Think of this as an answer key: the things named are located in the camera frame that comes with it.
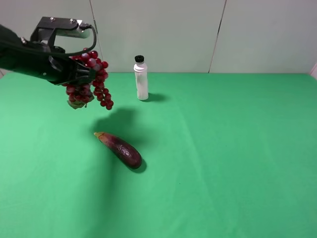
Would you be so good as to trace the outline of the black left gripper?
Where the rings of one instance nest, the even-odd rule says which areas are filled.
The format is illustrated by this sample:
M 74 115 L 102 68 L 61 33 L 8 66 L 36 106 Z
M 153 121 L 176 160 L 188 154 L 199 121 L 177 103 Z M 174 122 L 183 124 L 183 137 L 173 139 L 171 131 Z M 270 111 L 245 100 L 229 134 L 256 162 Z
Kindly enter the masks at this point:
M 54 85 L 91 83 L 97 72 L 78 60 L 67 56 L 60 47 L 50 47 L 43 42 L 28 42 L 21 53 L 24 74 L 44 79 Z

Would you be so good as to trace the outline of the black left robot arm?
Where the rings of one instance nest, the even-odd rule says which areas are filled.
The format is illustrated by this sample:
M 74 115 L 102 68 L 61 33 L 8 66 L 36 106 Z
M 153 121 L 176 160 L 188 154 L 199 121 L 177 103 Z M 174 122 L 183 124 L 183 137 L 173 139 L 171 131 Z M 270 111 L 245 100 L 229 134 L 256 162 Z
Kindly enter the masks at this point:
M 54 45 L 58 28 L 37 27 L 28 41 L 12 30 L 0 26 L 0 67 L 13 72 L 44 79 L 54 85 L 89 84 L 97 76 L 93 68 L 85 66 Z

